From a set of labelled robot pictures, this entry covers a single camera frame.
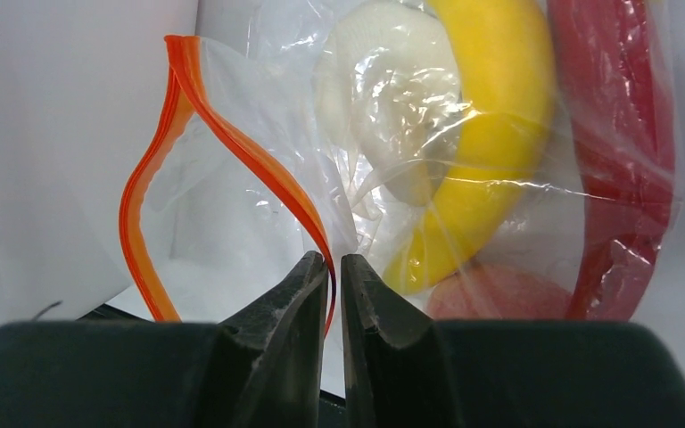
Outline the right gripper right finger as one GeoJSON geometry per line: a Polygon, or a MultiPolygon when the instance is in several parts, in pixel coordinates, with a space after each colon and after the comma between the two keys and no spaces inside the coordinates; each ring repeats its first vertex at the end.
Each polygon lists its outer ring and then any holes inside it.
{"type": "Polygon", "coordinates": [[[352,427],[685,427],[685,378],[631,323],[435,321],[342,258],[352,427]]]}

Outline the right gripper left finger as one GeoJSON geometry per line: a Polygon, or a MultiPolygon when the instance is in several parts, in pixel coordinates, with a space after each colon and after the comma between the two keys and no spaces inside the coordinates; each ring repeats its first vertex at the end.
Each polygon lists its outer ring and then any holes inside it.
{"type": "Polygon", "coordinates": [[[314,427],[328,269],[306,253],[217,324],[0,327],[0,427],[314,427]]]}

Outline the clear zip top bag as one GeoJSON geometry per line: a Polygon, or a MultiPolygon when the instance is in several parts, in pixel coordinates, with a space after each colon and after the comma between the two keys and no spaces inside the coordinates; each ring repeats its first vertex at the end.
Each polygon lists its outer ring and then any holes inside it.
{"type": "Polygon", "coordinates": [[[664,1],[265,1],[168,35],[119,211],[157,321],[221,320],[307,251],[436,319],[627,321],[679,206],[664,1]]]}

